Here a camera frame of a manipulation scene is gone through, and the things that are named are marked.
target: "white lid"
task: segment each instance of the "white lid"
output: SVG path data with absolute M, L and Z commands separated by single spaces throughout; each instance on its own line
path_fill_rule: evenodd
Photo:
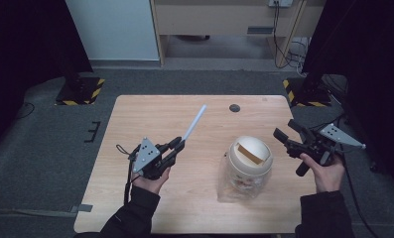
M 255 137 L 242 136 L 230 146 L 231 163 L 248 176 L 262 176 L 271 169 L 270 148 Z

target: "plastic container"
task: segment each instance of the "plastic container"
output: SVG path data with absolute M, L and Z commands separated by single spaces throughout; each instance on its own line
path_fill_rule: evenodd
M 237 138 L 220 162 L 218 201 L 235 202 L 255 198 L 270 174 L 273 155 L 261 140 Z

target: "hand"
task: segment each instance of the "hand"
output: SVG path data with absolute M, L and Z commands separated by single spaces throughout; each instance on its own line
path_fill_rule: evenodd
M 146 179 L 146 178 L 142 178 L 139 177 L 137 179 L 135 179 L 132 184 L 139 186 L 143 189 L 146 189 L 148 191 L 151 191 L 153 193 L 159 194 L 160 189 L 162 188 L 162 185 L 165 183 L 165 181 L 167 181 L 169 179 L 169 172 L 170 172 L 171 168 L 167 168 L 162 176 L 157 179 L 157 180 L 150 180 L 150 179 Z M 136 178 L 138 176 L 138 174 L 133 174 L 132 175 L 132 179 Z
M 333 162 L 328 167 L 322 167 L 305 153 L 301 153 L 300 158 L 314 172 L 317 193 L 339 190 L 345 171 L 342 159 L 339 156 L 334 155 Z

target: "person's arm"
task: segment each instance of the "person's arm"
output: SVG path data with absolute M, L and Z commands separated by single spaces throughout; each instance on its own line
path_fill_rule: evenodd
M 169 178 L 170 168 L 157 180 L 137 178 L 132 183 L 131 200 L 106 222 L 99 238 L 150 237 L 151 219 L 159 204 L 159 191 Z
M 296 237 L 354 237 L 351 218 L 339 191 L 344 175 L 342 160 L 334 157 L 332 165 L 322 167 L 306 154 L 301 154 L 301 159 L 314 172 L 317 194 L 301 197 L 302 224 L 296 227 Z

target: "table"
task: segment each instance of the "table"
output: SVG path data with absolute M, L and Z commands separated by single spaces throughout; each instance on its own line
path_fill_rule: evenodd
M 143 137 L 154 144 L 184 136 L 200 108 L 206 110 L 189 136 L 160 192 L 153 233 L 294 233 L 301 221 L 300 196 L 315 193 L 311 171 L 295 174 L 299 160 L 288 157 L 273 137 L 276 127 L 299 140 L 287 126 L 292 118 L 280 95 L 122 95 L 116 100 L 82 204 L 76 232 L 100 231 L 123 204 L 128 161 L 116 145 L 131 152 Z M 239 112 L 229 106 L 237 104 Z M 274 156 L 271 176 L 255 199 L 217 201 L 219 162 L 239 136 L 266 143 Z
M 171 35 L 266 36 L 278 65 L 285 65 L 295 37 L 311 37 L 326 0 L 293 0 L 280 8 L 273 40 L 275 8 L 268 0 L 151 0 L 161 65 Z

